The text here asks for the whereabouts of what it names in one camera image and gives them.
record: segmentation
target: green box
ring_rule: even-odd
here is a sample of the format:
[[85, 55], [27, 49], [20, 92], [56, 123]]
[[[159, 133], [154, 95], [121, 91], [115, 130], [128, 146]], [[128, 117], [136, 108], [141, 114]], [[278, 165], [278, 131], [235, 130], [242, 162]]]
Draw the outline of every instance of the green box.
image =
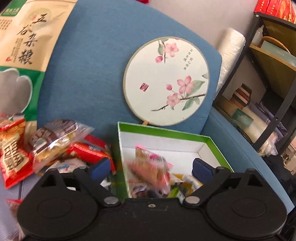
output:
[[122, 201], [131, 197], [128, 180], [131, 173], [126, 161], [135, 158], [135, 146], [140, 144], [148, 150], [162, 155], [174, 165], [171, 173], [191, 174], [195, 158], [201, 158], [213, 167], [232, 168], [210, 137], [186, 132], [118, 122], [118, 143], [113, 146], [113, 158], [116, 165], [115, 188], [112, 192]]

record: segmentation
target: green leaf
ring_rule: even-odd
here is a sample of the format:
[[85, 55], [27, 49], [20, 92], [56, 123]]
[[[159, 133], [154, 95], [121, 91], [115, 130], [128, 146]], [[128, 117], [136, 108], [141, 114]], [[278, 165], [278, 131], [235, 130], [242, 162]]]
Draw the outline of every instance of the green leaf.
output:
[[205, 74], [202, 75], [202, 77], [204, 77], [205, 79], [208, 80], [209, 79], [209, 74], [208, 73], [205, 73]]
[[193, 100], [194, 100], [194, 102], [197, 103], [198, 105], [200, 104], [200, 99], [199, 99], [199, 97], [194, 97]]
[[186, 101], [184, 107], [182, 110], [187, 110], [193, 105], [193, 98], [190, 98], [189, 100]]
[[157, 52], [162, 56], [163, 55], [163, 45], [158, 43], [158, 49]]
[[192, 91], [190, 95], [195, 94], [205, 82], [201, 80], [194, 80], [193, 83], [194, 83], [194, 87], [191, 89]]

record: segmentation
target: plastic roll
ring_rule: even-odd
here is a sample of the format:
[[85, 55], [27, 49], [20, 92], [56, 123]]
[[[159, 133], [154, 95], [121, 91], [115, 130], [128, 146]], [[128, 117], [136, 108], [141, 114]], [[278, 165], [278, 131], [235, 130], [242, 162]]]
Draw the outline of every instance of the plastic roll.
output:
[[217, 96], [218, 92], [228, 78], [245, 44], [246, 39], [240, 32], [232, 28], [227, 28], [225, 30], [222, 38], [220, 39], [216, 47], [216, 49], [222, 56], [222, 65], [215, 97]]

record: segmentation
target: box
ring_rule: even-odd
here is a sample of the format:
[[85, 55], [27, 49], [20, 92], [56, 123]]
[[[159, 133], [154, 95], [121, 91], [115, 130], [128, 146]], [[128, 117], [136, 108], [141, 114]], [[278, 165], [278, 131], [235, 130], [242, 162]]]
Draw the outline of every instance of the box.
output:
[[268, 7], [270, 0], [259, 0], [254, 12], [262, 12], [265, 13]]
[[243, 127], [246, 128], [252, 124], [253, 119], [224, 96], [221, 96], [215, 103], [218, 106], [217, 111], [224, 117], [227, 115], [228, 117], [225, 118], [234, 126], [237, 125], [243, 129]]
[[113, 147], [117, 172], [112, 192], [122, 201], [131, 197], [128, 181], [132, 175], [125, 163], [135, 158], [135, 146], [138, 144], [164, 156], [174, 165], [170, 173], [191, 174], [195, 158], [201, 158], [212, 167], [224, 166], [233, 171], [210, 137], [119, 122], [118, 140], [119, 143]]
[[295, 12], [291, 0], [270, 0], [265, 13], [296, 23]]
[[261, 49], [266, 50], [269, 53], [280, 57], [281, 59], [285, 60], [293, 66], [296, 66], [296, 57], [288, 53], [287, 51], [275, 46], [274, 44], [271, 44], [267, 41], [263, 41]]

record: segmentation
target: pink flower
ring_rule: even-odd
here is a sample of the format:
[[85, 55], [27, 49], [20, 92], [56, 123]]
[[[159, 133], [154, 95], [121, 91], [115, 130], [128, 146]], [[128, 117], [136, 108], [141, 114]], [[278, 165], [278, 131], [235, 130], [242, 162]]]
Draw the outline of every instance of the pink flower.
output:
[[167, 85], [167, 90], [172, 90], [172, 85]]
[[175, 56], [176, 52], [179, 52], [179, 49], [177, 48], [177, 45], [175, 43], [173, 44], [166, 44], [165, 45], [165, 52], [169, 53], [171, 57]]
[[158, 57], [155, 59], [155, 62], [156, 62], [156, 63], [160, 63], [162, 60], [163, 60], [163, 57], [162, 57], [162, 56], [158, 56]]
[[191, 76], [188, 75], [185, 80], [177, 80], [179, 88], [179, 93], [183, 94], [185, 91], [187, 94], [192, 92], [192, 88], [194, 87], [194, 83], [191, 82]]
[[180, 102], [177, 94], [169, 95], [167, 104], [171, 107], [174, 107], [176, 104]]

